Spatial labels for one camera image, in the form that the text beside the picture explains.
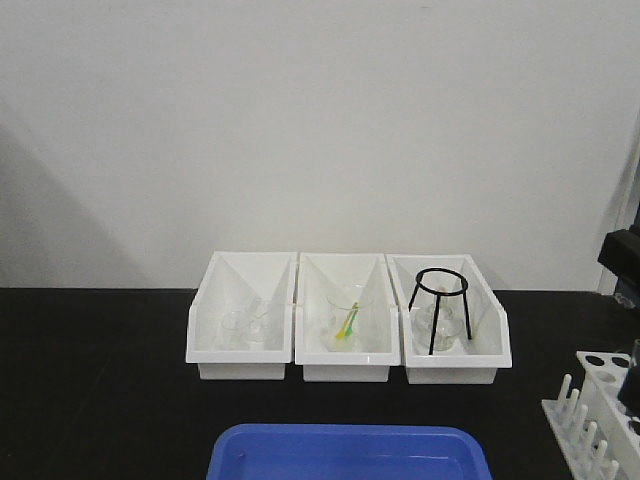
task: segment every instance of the test tube rack peg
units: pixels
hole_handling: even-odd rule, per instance
[[[616,398],[629,356],[577,352],[582,388],[563,378],[556,400],[542,408],[575,480],[634,480],[640,472],[640,419]]]

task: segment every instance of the plastic bin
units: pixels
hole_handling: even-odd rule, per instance
[[[498,368],[511,367],[507,314],[498,302],[470,255],[387,255],[387,263],[402,318],[403,364],[409,383],[493,383]],[[426,268],[445,268],[462,274],[469,282],[467,301],[472,331],[464,330],[445,351],[429,355],[415,340],[415,315],[434,302],[434,296],[420,290],[411,311],[409,301],[416,275]],[[435,278],[447,291],[460,288],[454,276]],[[460,321],[464,318],[461,297],[450,297]]]
[[[356,302],[353,335],[337,339]],[[384,255],[302,253],[295,324],[305,381],[386,382],[400,340]]]
[[[448,427],[238,425],[207,480],[491,480],[480,445]]]
[[[293,352],[296,253],[215,252],[189,309],[202,379],[280,380]]]

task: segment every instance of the white storage bin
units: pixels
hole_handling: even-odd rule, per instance
[[[387,263],[400,306],[403,364],[409,383],[493,383],[498,368],[511,367],[507,314],[471,256],[387,255]],[[420,326],[416,322],[420,310],[424,318],[432,317],[433,310],[428,309],[435,302],[435,296],[418,290],[411,314],[409,312],[416,275],[426,268],[453,270],[463,275],[469,283],[467,301],[473,339],[467,339],[464,328],[462,296],[448,297],[452,318],[461,322],[461,332],[451,348],[434,351],[433,355],[429,355],[424,341],[418,341],[424,336],[420,337],[417,333],[424,332],[417,332],[415,327]],[[429,282],[435,289],[443,287],[452,292],[461,288],[460,280],[453,275],[441,272],[429,275]]]
[[[305,381],[386,382],[400,340],[384,255],[302,253],[295,325]]]
[[[284,378],[296,266],[296,253],[213,254],[189,309],[186,360],[200,378]]]

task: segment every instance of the white wall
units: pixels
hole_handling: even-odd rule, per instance
[[[595,290],[638,32],[637,0],[5,0],[0,278],[468,252],[494,288]]]

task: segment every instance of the glass beaker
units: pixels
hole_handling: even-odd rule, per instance
[[[271,334],[271,303],[259,299],[249,310],[249,321],[242,336],[249,350],[265,350]]]
[[[629,370],[618,392],[618,400],[635,415],[640,415],[640,338],[633,342]]]
[[[221,338],[218,342],[220,350],[246,350],[247,343],[243,336],[250,317],[246,309],[234,308],[222,316]]]
[[[450,299],[442,297],[438,322],[433,339],[433,350],[443,352],[451,349],[458,335],[462,331],[464,320],[457,318],[449,305]],[[413,346],[418,354],[429,352],[431,345],[431,332],[433,330],[433,315],[435,303],[426,308],[414,308],[411,311],[411,329],[413,331]]]

